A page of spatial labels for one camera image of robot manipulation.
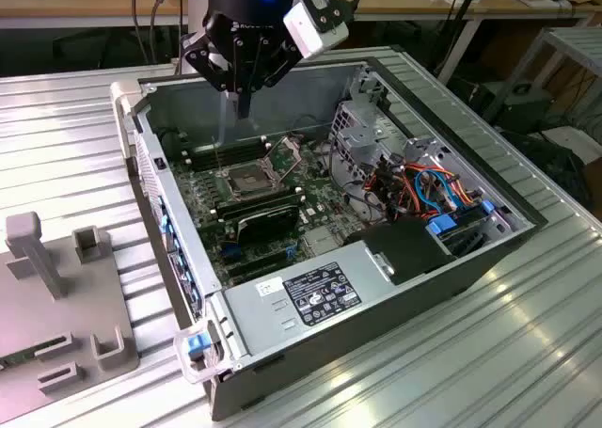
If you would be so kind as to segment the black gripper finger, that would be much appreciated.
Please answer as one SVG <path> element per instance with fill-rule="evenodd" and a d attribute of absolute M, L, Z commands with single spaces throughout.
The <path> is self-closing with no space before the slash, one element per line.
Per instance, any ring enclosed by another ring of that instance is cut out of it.
<path fill-rule="evenodd" d="M 237 81 L 235 66 L 217 50 L 206 33 L 190 33 L 181 39 L 183 62 L 208 81 L 218 92 L 226 94 L 235 117 L 244 117 L 244 89 Z"/>
<path fill-rule="evenodd" d="M 263 87 L 273 87 L 301 59 L 292 40 L 260 40 L 254 57 L 244 63 L 239 93 L 239 118 L 247 119 L 252 96 Z"/>

